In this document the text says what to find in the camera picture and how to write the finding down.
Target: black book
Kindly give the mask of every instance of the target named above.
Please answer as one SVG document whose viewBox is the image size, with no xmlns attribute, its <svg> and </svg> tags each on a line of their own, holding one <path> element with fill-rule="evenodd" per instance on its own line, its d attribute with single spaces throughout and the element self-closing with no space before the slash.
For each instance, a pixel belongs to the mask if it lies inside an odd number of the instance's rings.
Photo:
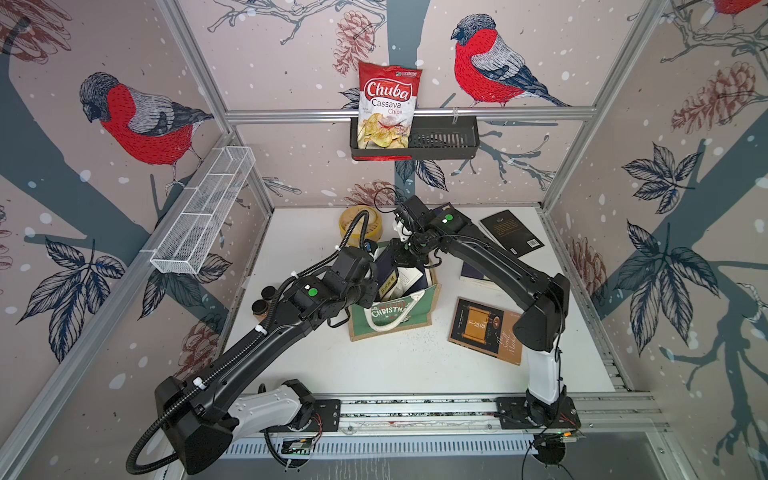
<svg viewBox="0 0 768 480">
<path fill-rule="evenodd" d="M 515 258 L 522 257 L 544 244 L 509 210 L 480 220 L 488 232 Z"/>
</svg>

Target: bullfinch drawing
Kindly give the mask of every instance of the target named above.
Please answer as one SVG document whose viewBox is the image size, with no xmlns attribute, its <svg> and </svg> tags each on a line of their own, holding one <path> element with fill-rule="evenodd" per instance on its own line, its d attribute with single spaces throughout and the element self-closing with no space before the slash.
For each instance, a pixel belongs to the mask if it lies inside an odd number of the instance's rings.
<svg viewBox="0 0 768 480">
<path fill-rule="evenodd" d="M 568 105 L 549 90 L 525 66 L 525 59 L 504 43 L 489 15 L 468 15 L 451 35 L 456 40 L 454 72 L 458 86 L 477 105 L 481 101 L 503 106 L 512 98 L 544 98 L 559 107 Z"/>
<path fill-rule="evenodd" d="M 142 93 L 103 72 L 85 79 L 80 102 L 88 121 L 98 119 L 133 158 L 172 166 L 174 177 L 165 187 L 166 194 L 173 185 L 183 186 L 176 180 L 176 162 L 192 149 L 192 137 L 200 124 L 214 117 L 163 95 Z"/>
</svg>

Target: white cable tie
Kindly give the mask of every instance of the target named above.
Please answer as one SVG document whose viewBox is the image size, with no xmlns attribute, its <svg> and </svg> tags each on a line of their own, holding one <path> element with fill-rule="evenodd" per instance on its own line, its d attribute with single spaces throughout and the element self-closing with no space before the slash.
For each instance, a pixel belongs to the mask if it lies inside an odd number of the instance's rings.
<svg viewBox="0 0 768 480">
<path fill-rule="evenodd" d="M 196 379 L 192 380 L 192 383 L 200 390 L 205 390 L 206 386 L 205 383 L 203 383 L 203 379 L 200 377 L 197 377 Z"/>
</svg>

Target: pine cone illustration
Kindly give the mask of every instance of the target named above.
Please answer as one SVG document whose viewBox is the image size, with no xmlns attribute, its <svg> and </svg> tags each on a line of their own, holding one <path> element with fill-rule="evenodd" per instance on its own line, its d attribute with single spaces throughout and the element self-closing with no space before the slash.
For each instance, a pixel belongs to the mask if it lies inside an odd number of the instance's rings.
<svg viewBox="0 0 768 480">
<path fill-rule="evenodd" d="M 605 302 L 605 280 L 608 278 L 603 256 L 589 246 L 586 237 L 579 241 L 571 237 L 571 244 L 566 243 L 565 249 L 571 255 L 571 261 L 584 281 L 587 293 L 602 305 Z"/>
<path fill-rule="evenodd" d="M 358 62 L 368 60 L 368 53 L 373 51 L 373 24 L 362 12 L 346 12 L 337 25 L 336 36 L 333 67 L 345 77 L 350 68 L 357 70 Z"/>
<path fill-rule="evenodd" d="M 685 127 L 690 134 L 715 123 L 728 123 L 739 109 L 755 94 L 755 69 L 746 62 L 736 62 L 730 68 L 718 70 L 707 84 L 689 96 L 683 107 L 672 114 L 672 130 Z"/>
<path fill-rule="evenodd" d="M 51 0 L 0 0 L 0 41 L 25 18 L 29 26 L 13 41 L 11 55 L 19 60 L 45 63 L 59 48 L 71 50 L 71 38 L 62 20 L 72 17 Z"/>
<path fill-rule="evenodd" d="M 394 205 L 397 196 L 395 186 L 384 180 L 374 180 L 371 184 L 355 184 L 351 190 L 351 197 L 344 197 L 344 200 L 350 205 L 368 205 L 373 207 L 373 198 L 376 197 L 376 205 Z"/>
</svg>

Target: bird wallpaper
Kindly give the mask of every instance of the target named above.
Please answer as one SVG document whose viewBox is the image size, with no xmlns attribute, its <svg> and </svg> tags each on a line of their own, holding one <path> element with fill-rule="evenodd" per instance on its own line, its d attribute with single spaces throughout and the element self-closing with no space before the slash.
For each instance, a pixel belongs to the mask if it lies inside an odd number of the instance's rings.
<svg viewBox="0 0 768 480">
<path fill-rule="evenodd" d="M 0 45 L 4 442 L 220 131 L 153 1 L 0 0 Z M 145 393 L 213 358 L 265 224 L 244 188 L 200 274 L 144 280 L 23 478 L 124 473 Z"/>
<path fill-rule="evenodd" d="M 768 478 L 766 27 L 673 0 L 552 213 L 700 478 Z"/>
</svg>

